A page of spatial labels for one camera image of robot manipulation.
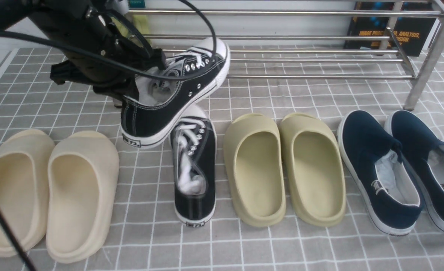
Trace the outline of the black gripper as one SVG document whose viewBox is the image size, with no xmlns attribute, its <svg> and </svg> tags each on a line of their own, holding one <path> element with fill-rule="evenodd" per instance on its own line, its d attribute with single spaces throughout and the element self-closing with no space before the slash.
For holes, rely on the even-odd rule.
<svg viewBox="0 0 444 271">
<path fill-rule="evenodd" d="M 167 67 L 162 50 L 153 49 L 122 14 L 107 7 L 111 0 L 39 0 L 29 19 L 51 40 L 64 45 L 67 60 L 51 68 L 50 78 L 91 85 L 96 94 L 123 101 L 138 98 L 136 74 L 122 66 L 147 72 Z M 139 47 L 122 36 L 114 16 L 135 34 Z"/>
</svg>

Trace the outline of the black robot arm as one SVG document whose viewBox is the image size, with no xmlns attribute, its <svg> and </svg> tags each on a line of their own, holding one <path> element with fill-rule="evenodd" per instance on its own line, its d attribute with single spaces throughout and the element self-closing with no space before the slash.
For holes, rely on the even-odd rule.
<svg viewBox="0 0 444 271">
<path fill-rule="evenodd" d="M 125 18 L 127 0 L 0 0 L 0 31 L 29 18 L 50 41 L 110 59 L 143 72 L 166 68 L 161 49 L 153 49 Z M 67 60 L 51 66 L 50 79 L 90 85 L 95 93 L 123 100 L 139 97 L 133 72 L 110 67 L 62 49 Z"/>
</svg>

